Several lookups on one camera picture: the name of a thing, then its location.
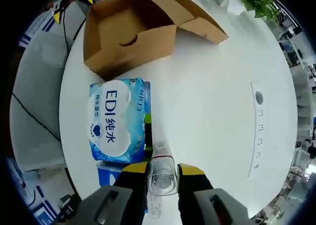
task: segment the open cardboard box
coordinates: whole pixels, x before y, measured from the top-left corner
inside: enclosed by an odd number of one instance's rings
[[[90,8],[84,30],[84,63],[105,80],[168,56],[176,29],[216,44],[228,38],[191,0],[102,0]]]

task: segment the label sticker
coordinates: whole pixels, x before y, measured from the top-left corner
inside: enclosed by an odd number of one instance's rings
[[[162,197],[147,194],[148,217],[159,219],[161,217]]]

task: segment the blue heart logo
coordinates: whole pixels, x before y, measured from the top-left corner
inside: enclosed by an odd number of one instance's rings
[[[99,137],[101,135],[101,127],[99,125],[94,126],[93,132],[97,137]]]

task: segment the desk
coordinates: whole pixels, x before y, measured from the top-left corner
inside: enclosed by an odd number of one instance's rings
[[[292,161],[297,132],[292,77],[263,20],[248,13],[233,16],[212,1],[193,1],[229,38],[214,45],[178,31],[171,56],[118,78],[151,82],[153,141],[167,140],[176,163],[204,170],[215,188],[239,200],[252,217],[279,193]],[[66,64],[59,108],[66,163],[82,199],[99,188],[88,142],[87,101],[90,84],[102,81],[83,63],[83,30]],[[264,92],[266,148],[259,172],[249,180],[255,138],[251,82]],[[163,218],[149,223],[181,224],[177,200],[177,195],[164,197]]]

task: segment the black cable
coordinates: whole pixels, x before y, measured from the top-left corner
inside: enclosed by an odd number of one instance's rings
[[[25,112],[26,112],[29,116],[31,116],[37,123],[39,123],[44,129],[46,129],[57,141],[61,142],[60,139],[59,139],[57,136],[55,136],[52,131],[50,131],[45,125],[43,125],[37,118],[35,118],[34,115],[32,115],[32,114],[25,108],[25,106],[22,104],[22,102],[19,100],[19,98],[17,98],[17,96],[16,96],[13,92],[12,92],[12,95],[14,96],[14,98],[18,101],[18,103],[21,105],[21,107],[23,108],[23,110],[25,110]]]
[[[64,37],[65,37],[65,43],[66,43],[66,48],[67,48],[67,56],[68,56],[68,55],[69,55],[69,46],[68,46],[68,42],[67,42],[66,27],[65,27],[66,9],[67,9],[67,8],[64,8],[63,26],[64,26]]]

